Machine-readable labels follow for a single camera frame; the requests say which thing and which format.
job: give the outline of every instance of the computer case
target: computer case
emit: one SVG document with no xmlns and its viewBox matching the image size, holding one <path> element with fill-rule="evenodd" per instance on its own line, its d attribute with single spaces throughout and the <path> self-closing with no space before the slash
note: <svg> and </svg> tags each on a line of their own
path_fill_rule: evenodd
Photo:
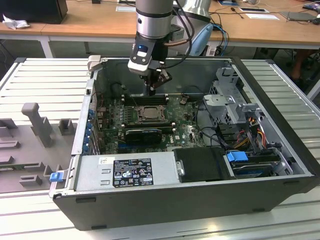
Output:
<svg viewBox="0 0 320 240">
<path fill-rule="evenodd" d="M 60 24 L 68 11 L 66 0 L 1 0 L 0 18 Z"/>
</svg>

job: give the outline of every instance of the paper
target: paper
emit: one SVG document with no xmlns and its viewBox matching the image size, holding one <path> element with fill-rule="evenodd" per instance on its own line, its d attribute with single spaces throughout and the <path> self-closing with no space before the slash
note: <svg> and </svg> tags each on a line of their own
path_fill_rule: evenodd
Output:
<svg viewBox="0 0 320 240">
<path fill-rule="evenodd" d="M 275 15 L 246 13 L 250 19 L 280 20 Z"/>
<path fill-rule="evenodd" d="M 14 30 L 30 27 L 30 25 L 25 20 L 13 20 L 6 17 L 5 15 L 3 15 L 2 23 L 6 25 L 7 28 L 14 29 Z"/>
<path fill-rule="evenodd" d="M 117 12 L 136 12 L 136 8 L 133 6 L 117 6 L 115 10 Z"/>
</svg>

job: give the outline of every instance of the black plastic cover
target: black plastic cover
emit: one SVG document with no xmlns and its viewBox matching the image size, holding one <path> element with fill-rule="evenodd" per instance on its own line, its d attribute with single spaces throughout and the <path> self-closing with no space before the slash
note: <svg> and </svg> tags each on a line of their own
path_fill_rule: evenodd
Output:
<svg viewBox="0 0 320 240">
<path fill-rule="evenodd" d="M 225 151 L 220 147 L 177 148 L 173 152 L 175 160 L 183 165 L 182 183 L 230 179 L 223 157 Z"/>
</svg>

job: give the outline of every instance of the red wire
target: red wire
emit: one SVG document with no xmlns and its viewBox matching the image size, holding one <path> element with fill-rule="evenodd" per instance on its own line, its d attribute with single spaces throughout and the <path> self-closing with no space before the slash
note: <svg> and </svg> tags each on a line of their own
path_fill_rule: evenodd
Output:
<svg viewBox="0 0 320 240">
<path fill-rule="evenodd" d="M 242 131 L 239 132 L 238 136 L 236 137 L 236 138 L 237 138 L 236 143 L 239 143 L 239 140 L 240 140 L 239 137 L 240 137 L 240 135 L 243 134 L 244 132 L 245 132 L 244 130 L 242 130 Z"/>
</svg>

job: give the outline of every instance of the power supply label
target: power supply label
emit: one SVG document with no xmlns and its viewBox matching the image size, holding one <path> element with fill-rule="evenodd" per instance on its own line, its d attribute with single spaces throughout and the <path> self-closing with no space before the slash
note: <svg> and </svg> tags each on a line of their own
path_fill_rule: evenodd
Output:
<svg viewBox="0 0 320 240">
<path fill-rule="evenodd" d="M 113 181 L 115 188 L 139 187 L 154 184 L 150 158 L 115 160 Z"/>
</svg>

